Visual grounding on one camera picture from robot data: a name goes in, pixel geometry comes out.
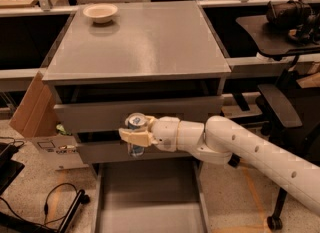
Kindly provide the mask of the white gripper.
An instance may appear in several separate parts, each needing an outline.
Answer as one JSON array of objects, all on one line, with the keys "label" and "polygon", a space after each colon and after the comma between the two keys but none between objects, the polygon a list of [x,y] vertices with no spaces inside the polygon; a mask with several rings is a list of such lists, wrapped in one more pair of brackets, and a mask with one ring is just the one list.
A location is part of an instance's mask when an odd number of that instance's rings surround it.
[{"label": "white gripper", "polygon": [[155,145],[161,151],[175,152],[177,150],[178,127],[180,120],[175,117],[146,116],[148,130],[119,129],[121,139],[127,143],[149,147]]}]

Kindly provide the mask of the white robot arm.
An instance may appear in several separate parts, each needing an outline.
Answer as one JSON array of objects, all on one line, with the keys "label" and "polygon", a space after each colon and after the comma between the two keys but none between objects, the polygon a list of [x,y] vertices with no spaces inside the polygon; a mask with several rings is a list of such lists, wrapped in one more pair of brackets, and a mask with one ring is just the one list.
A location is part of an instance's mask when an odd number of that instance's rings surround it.
[{"label": "white robot arm", "polygon": [[119,130],[119,135],[132,145],[154,146],[166,152],[183,151],[212,164],[225,164],[233,154],[238,155],[320,215],[320,167],[228,118],[212,116],[199,123],[135,113],[126,119],[126,126]]}]

